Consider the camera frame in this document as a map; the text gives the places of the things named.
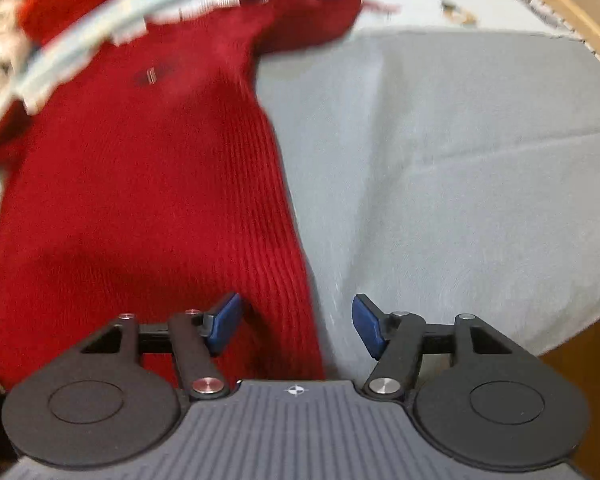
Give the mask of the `dark red knit sweater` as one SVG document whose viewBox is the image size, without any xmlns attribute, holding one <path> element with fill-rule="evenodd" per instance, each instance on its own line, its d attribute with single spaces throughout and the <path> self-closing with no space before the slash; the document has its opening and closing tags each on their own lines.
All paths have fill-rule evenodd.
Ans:
<svg viewBox="0 0 600 480">
<path fill-rule="evenodd" d="M 361 0 L 239 0 L 103 44 L 42 110 L 0 122 L 0 383 L 121 313 L 160 323 L 229 292 L 229 380 L 323 375 L 263 55 L 326 44 Z"/>
</svg>

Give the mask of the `grey printed bed sheet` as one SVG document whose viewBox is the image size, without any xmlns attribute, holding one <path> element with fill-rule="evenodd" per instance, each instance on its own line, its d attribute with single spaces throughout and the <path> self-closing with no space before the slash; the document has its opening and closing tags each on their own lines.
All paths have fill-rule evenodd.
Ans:
<svg viewBox="0 0 600 480">
<path fill-rule="evenodd" d="M 322 377 L 372 367 L 359 292 L 533 353 L 600 320 L 600 61 L 553 13 L 472 0 L 463 27 L 453 1 L 361 0 L 342 37 L 257 62 Z"/>
</svg>

